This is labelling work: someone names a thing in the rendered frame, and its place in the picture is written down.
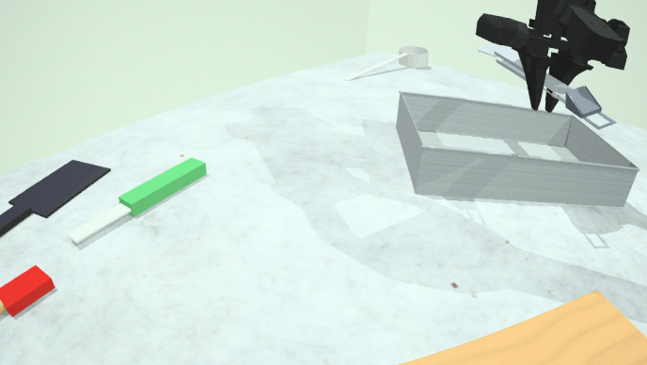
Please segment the white saucepan with long handle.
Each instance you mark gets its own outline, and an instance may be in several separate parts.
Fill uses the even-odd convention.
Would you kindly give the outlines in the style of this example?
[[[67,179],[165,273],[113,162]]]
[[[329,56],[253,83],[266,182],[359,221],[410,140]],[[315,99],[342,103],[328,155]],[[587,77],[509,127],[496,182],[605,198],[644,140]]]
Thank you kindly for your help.
[[[360,73],[356,73],[344,80],[351,81],[356,77],[360,76],[361,74],[365,74],[369,71],[375,70],[383,65],[386,65],[391,61],[395,61],[396,59],[399,59],[399,63],[408,68],[421,68],[421,67],[424,68],[429,64],[428,57],[429,57],[429,50],[425,48],[411,46],[411,45],[400,47],[398,56],[394,56],[390,60],[386,60],[381,64],[377,64],[373,66],[372,68],[368,68],[364,71],[361,71]]]

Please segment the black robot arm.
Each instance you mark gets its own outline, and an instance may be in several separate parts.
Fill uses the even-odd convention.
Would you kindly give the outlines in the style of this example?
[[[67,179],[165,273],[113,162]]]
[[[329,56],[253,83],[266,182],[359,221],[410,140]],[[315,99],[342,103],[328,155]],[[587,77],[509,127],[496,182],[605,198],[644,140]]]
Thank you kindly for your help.
[[[560,0],[546,31],[557,36],[561,33],[579,57],[607,64],[613,53],[624,53],[630,27],[624,21],[600,18],[594,13],[595,6],[594,0],[587,0],[584,6],[575,0]]]

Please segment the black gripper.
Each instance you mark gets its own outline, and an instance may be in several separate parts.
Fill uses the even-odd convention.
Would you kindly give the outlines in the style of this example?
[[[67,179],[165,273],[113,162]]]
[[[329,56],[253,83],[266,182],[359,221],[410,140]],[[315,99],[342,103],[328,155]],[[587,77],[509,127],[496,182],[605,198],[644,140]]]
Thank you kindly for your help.
[[[483,13],[477,21],[475,35],[497,45],[512,47],[518,53],[527,78],[531,108],[536,111],[543,96],[548,67],[549,74],[567,86],[578,74],[594,68],[576,54],[568,41],[561,39],[564,38],[561,33],[557,36],[546,31],[551,14],[559,1],[538,0],[535,20],[529,19],[529,27],[533,29],[528,28],[526,23],[493,14]],[[552,35],[551,38],[549,34]],[[551,53],[549,57],[549,48],[557,49],[558,52]],[[624,71],[626,59],[625,50],[623,54],[613,53],[605,65]]]

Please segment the light wooden board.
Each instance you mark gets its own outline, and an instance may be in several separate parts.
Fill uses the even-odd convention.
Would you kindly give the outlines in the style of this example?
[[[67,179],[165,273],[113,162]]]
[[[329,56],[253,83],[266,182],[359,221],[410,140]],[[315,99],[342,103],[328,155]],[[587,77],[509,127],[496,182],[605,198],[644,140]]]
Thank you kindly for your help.
[[[598,290],[400,365],[647,365],[647,338]]]

